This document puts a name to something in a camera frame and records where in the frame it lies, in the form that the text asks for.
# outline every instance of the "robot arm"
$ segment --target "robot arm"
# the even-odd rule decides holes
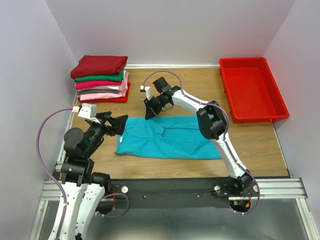
[[[245,192],[253,179],[239,167],[241,165],[244,169],[247,169],[232,146],[229,134],[226,133],[224,136],[227,122],[222,111],[214,106],[197,103],[196,101],[208,102],[191,96],[178,86],[171,87],[163,77],[154,81],[153,85],[160,93],[159,96],[154,97],[151,88],[148,86],[142,85],[140,87],[140,91],[146,93],[146,99],[144,100],[145,119],[148,120],[158,115],[166,104],[178,105],[196,114],[201,134],[214,144],[226,165],[231,180],[231,191],[235,195]],[[212,101],[211,104],[218,105],[215,101]],[[237,159],[237,162],[234,161],[231,154]]]
[[[84,118],[90,127],[86,132],[73,127],[64,134],[66,158],[61,167],[61,180],[67,204],[61,195],[49,240],[57,240],[57,233],[59,240],[86,238],[98,203],[111,190],[108,174],[92,173],[95,163],[90,157],[103,143],[105,135],[122,135],[128,119],[128,115],[113,118],[110,111],[97,113],[94,104],[84,103],[73,109],[79,112],[78,116]]]

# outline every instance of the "floor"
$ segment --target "floor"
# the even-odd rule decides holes
[[[97,112],[112,111],[112,116],[129,115],[129,117],[145,116],[145,95],[139,92],[144,79],[158,69],[128,69],[131,89],[126,103],[97,103]],[[205,100],[215,100],[227,112],[229,107],[224,94],[223,84],[218,68],[175,68],[171,69],[183,81],[183,88],[195,97]],[[152,76],[147,86],[159,77],[165,77],[171,86],[179,85],[175,76],[168,73],[157,73]],[[175,106],[162,112],[161,116],[191,115],[187,110]],[[77,116],[72,127],[84,131],[88,124]],[[266,123],[231,123],[230,139],[240,159],[255,176],[287,176],[288,171],[275,135],[274,126]],[[104,143],[91,156],[95,162],[94,172],[110,174],[113,179],[134,178],[205,178],[226,177],[228,172],[221,159],[187,160],[158,159],[116,155],[117,138],[106,136]]]

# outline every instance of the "gray wall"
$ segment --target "gray wall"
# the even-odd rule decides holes
[[[320,1],[297,0],[265,53],[290,112],[275,124],[290,172],[302,177],[320,229]]]
[[[42,0],[0,1],[0,52],[0,239],[26,240],[47,178],[36,155],[37,131],[47,115],[72,103],[76,60]],[[50,170],[68,116],[48,122],[40,140]]]
[[[217,64],[262,56],[295,0],[46,0],[76,59]]]

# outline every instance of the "folded shirt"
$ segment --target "folded shirt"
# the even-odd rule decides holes
[[[112,86],[112,85],[107,85],[107,86],[93,86],[93,87],[88,87],[88,88],[82,88],[79,89],[78,92],[89,90],[89,89],[106,89],[106,90],[118,90],[120,89],[121,85],[118,86]]]
[[[90,99],[81,101],[80,97],[78,97],[78,101],[81,103],[126,103],[129,98],[130,91],[130,82],[128,82],[128,90],[125,93],[125,96],[117,97],[117,98],[109,98],[109,99]]]
[[[80,101],[92,100],[92,99],[115,99],[124,97],[127,90],[123,90],[119,93],[91,93],[80,95]]]
[[[78,77],[74,81],[76,83],[86,82],[86,81],[98,81],[98,80],[109,80],[120,82],[124,79],[124,70],[120,72],[120,74],[111,74],[111,75],[90,75],[84,77]]]
[[[93,89],[96,87],[102,87],[104,89],[110,89],[110,90],[118,90],[118,91],[123,91],[125,90],[125,88],[128,85],[128,78],[129,78],[129,72],[128,71],[124,71],[124,78],[121,82],[116,82],[116,83],[120,83],[120,85],[117,85],[115,87],[117,87],[117,89],[114,88],[107,88],[109,86],[113,86],[113,85],[100,85],[102,84],[101,82],[106,82],[106,81],[84,81],[84,82],[77,82],[75,84],[75,88],[79,91],[85,89]]]
[[[80,101],[93,100],[93,99],[114,99],[114,98],[125,97],[128,90],[128,78],[129,78],[129,72],[126,71],[124,73],[122,85],[120,86],[122,87],[122,91],[118,93],[103,92],[103,93],[81,94]]]
[[[121,81],[108,81],[108,80],[100,80],[100,81],[82,81],[77,82],[75,84],[75,89],[89,89],[94,87],[100,87],[100,86],[120,86],[122,84]]]
[[[84,55],[79,64],[71,71],[72,79],[90,75],[120,74],[127,63],[127,56]]]
[[[119,90],[109,90],[109,89],[87,89],[84,91],[78,91],[76,94],[78,96],[83,94],[103,94],[103,93],[109,93],[109,94],[118,94],[120,93]]]

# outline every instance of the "red folded shirt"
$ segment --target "red folded shirt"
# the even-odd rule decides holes
[[[130,82],[128,82],[128,90],[126,91],[125,96],[117,97],[117,98],[108,98],[108,99],[92,99],[92,100],[85,100],[85,101],[80,101],[80,97],[78,97],[78,101],[80,103],[126,103],[128,102],[129,90],[130,90]]]
[[[84,55],[70,73],[72,79],[90,75],[120,74],[127,63],[127,56],[91,56]]]

